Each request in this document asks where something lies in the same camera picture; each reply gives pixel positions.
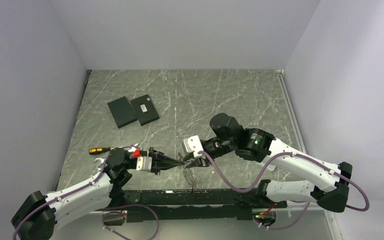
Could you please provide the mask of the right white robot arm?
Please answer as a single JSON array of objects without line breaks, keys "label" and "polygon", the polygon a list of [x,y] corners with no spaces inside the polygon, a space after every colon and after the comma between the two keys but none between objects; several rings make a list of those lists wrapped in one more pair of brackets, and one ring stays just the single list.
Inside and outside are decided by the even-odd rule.
[{"label": "right white robot arm", "polygon": [[[349,163],[334,164],[311,158],[271,133],[259,128],[244,128],[226,113],[215,115],[209,126],[215,137],[201,140],[194,135],[183,140],[183,161],[192,160],[188,168],[213,166],[222,180],[238,193],[245,194],[257,187],[255,200],[262,208],[282,201],[316,203],[334,213],[342,213],[347,208],[352,175]],[[260,172],[249,187],[238,188],[215,163],[216,158],[231,152],[241,159],[258,162],[263,166],[262,171],[275,166],[298,175],[302,180],[264,180],[261,178],[263,172]]]}]

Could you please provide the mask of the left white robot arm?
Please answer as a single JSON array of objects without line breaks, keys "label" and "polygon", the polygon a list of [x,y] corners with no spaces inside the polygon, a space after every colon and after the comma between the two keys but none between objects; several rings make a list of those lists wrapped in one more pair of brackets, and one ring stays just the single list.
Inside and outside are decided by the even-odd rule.
[{"label": "left white robot arm", "polygon": [[161,171],[183,166],[184,162],[149,148],[136,145],[93,148],[96,172],[80,183],[63,190],[31,193],[11,219],[14,240],[48,240],[57,228],[99,209],[119,209],[125,202],[123,186],[132,178],[130,170],[158,175]]}]

